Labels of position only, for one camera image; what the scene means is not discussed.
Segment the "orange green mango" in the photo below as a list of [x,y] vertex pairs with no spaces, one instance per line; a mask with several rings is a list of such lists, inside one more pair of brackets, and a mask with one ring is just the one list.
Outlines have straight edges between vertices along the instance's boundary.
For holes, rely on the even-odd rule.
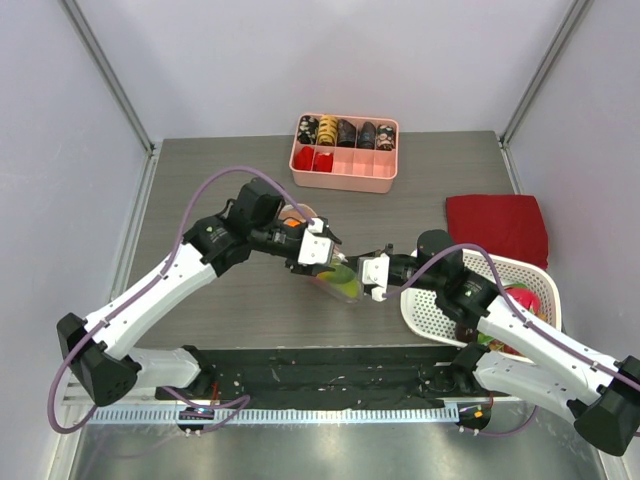
[[317,279],[330,285],[335,285],[354,281],[357,277],[351,268],[344,264],[338,264],[333,266],[331,271],[318,274]]

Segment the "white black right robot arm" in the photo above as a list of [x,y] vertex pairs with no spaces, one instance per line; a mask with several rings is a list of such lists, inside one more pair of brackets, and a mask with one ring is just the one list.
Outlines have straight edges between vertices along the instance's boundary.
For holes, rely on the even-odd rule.
[[431,291],[451,321],[514,348],[517,365],[472,343],[454,361],[451,380],[465,395],[484,390],[518,397],[573,425],[593,447],[622,456],[639,435],[639,360],[616,359],[543,322],[510,295],[488,253],[456,244],[443,230],[423,232],[414,255],[390,247],[346,257],[365,292],[385,301],[410,288]]

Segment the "green pear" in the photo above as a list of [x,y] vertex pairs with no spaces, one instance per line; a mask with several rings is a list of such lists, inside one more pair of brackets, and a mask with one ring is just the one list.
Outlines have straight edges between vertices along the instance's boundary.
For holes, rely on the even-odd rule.
[[335,284],[334,287],[346,301],[358,301],[361,297],[360,284],[357,280]]

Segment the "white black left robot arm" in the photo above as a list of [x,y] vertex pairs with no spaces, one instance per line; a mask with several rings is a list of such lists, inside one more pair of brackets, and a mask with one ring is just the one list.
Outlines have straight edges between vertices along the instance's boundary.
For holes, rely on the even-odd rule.
[[58,322],[65,361],[95,405],[111,405],[144,388],[172,387],[193,399],[207,396],[215,373],[195,347],[145,350],[136,344],[179,303],[252,252],[280,257],[296,274],[330,270],[341,242],[327,219],[289,224],[280,217],[287,203],[273,185],[252,179],[221,212],[183,230],[176,248],[122,295],[85,318],[69,313]]

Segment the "clear polka dot zip bag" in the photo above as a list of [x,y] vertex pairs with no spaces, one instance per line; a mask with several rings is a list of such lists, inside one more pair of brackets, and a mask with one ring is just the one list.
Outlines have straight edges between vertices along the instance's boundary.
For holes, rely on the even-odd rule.
[[[306,204],[299,204],[300,208],[309,217],[316,217],[316,212]],[[289,226],[298,225],[304,222],[303,215],[300,214],[291,204],[286,204],[278,217]],[[342,263],[344,255],[337,245],[334,246],[331,260],[332,271],[319,273],[312,277],[310,282],[323,290],[325,293],[344,301],[346,303],[356,303],[362,297],[361,286],[356,273],[346,264]]]

